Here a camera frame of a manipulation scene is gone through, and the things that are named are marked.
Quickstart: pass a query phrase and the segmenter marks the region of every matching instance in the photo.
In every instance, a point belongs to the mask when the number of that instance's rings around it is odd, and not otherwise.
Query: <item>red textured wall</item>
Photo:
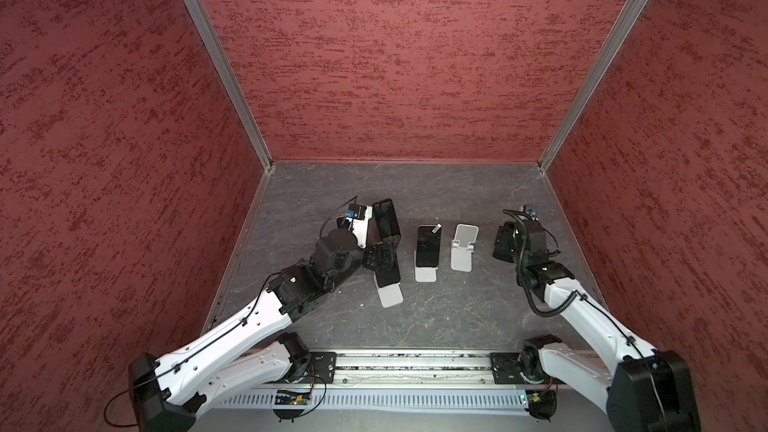
[[[278,159],[535,162],[625,0],[203,0]]]
[[[96,430],[202,329],[261,170],[181,0],[0,14],[0,430]]]
[[[768,427],[768,0],[650,0],[550,169],[612,312]]]

